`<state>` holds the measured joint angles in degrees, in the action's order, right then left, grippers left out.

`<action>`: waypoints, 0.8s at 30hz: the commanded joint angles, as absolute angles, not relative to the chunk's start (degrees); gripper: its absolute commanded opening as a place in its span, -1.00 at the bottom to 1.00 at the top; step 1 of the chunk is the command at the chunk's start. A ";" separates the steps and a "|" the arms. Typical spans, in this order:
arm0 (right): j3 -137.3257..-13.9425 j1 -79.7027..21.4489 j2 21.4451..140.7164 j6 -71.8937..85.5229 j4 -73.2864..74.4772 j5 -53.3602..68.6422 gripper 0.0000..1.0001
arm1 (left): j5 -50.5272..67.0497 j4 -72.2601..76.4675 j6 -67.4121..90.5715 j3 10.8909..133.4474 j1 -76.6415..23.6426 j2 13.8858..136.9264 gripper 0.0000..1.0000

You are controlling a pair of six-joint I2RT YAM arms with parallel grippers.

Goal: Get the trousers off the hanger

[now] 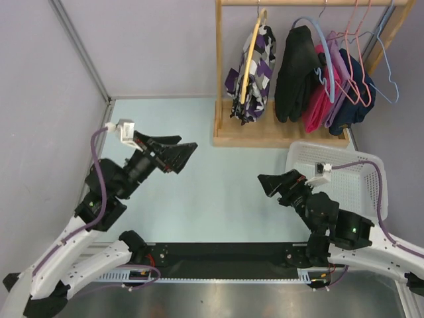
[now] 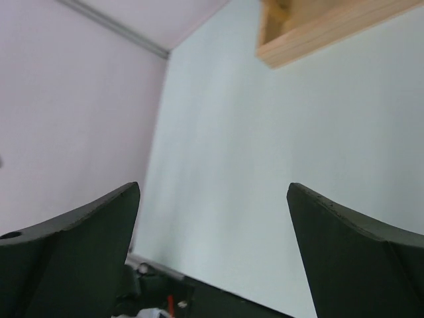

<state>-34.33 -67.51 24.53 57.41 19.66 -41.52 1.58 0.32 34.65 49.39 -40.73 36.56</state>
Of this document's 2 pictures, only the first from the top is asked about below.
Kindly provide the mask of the purple camouflage trousers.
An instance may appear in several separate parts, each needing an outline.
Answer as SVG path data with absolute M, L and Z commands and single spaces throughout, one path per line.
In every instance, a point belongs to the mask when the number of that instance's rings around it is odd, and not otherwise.
M 276 38 L 270 26 L 262 25 L 254 47 L 250 71 L 252 74 L 255 72 L 255 75 L 248 85 L 246 103 L 241 105 L 241 85 L 250 41 L 251 36 L 244 43 L 238 69 L 231 68 L 225 80 L 226 92 L 233 100 L 230 117 L 240 120 L 241 125 L 256 122 L 265 111 L 276 65 Z

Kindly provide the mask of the black trousers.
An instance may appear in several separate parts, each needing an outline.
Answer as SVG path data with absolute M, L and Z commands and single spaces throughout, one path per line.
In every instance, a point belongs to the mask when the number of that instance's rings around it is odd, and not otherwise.
M 309 105 L 317 86 L 315 70 L 321 61 L 308 26 L 289 31 L 282 65 L 278 72 L 275 90 L 275 114 L 281 123 L 297 122 Z

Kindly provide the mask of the yellow hanger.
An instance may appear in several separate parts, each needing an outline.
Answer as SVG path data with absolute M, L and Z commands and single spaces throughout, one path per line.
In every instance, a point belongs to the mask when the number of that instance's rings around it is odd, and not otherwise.
M 241 85 L 241 98 L 240 98 L 241 105 L 244 105 L 246 103 L 248 85 L 251 82 L 251 78 L 254 78 L 254 75 L 255 75 L 255 72 L 253 72 L 252 74 L 250 71 L 251 71 L 251 65 L 253 61 L 254 47 L 259 35 L 259 30 L 260 30 L 260 27 L 266 23 L 268 18 L 267 9 L 260 9 L 260 1 L 256 2 L 256 8 L 257 8 L 258 16 L 257 16 L 256 24 L 251 34 L 252 36 L 251 36 L 251 41 L 248 47 L 248 54 L 245 59 L 245 69 L 244 69 L 244 75 L 243 75 L 242 85 Z

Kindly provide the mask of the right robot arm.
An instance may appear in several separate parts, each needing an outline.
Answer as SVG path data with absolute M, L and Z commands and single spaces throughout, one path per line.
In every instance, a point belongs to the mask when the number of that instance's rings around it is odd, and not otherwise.
M 294 208 L 310 231 L 304 257 L 310 266 L 328 264 L 362 267 L 404 283 L 423 295 L 423 253 L 389 239 L 380 226 L 357 213 L 341 209 L 326 193 L 314 192 L 297 170 L 258 175 L 268 197 Z

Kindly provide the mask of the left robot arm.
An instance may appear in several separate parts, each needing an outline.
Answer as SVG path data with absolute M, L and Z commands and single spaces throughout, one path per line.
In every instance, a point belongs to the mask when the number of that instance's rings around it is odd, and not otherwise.
M 103 252 L 77 263 L 80 254 L 107 232 L 126 210 L 128 199 L 156 169 L 179 174 L 197 148 L 181 137 L 123 133 L 121 142 L 134 148 L 124 166 L 108 158 L 93 157 L 85 179 L 89 191 L 52 246 L 27 270 L 10 273 L 3 280 L 9 295 L 2 317 L 55 317 L 68 301 L 100 275 L 118 267 L 138 267 L 141 283 L 123 289 L 131 292 L 156 283 L 161 273 L 152 264 L 145 241 L 125 231 Z

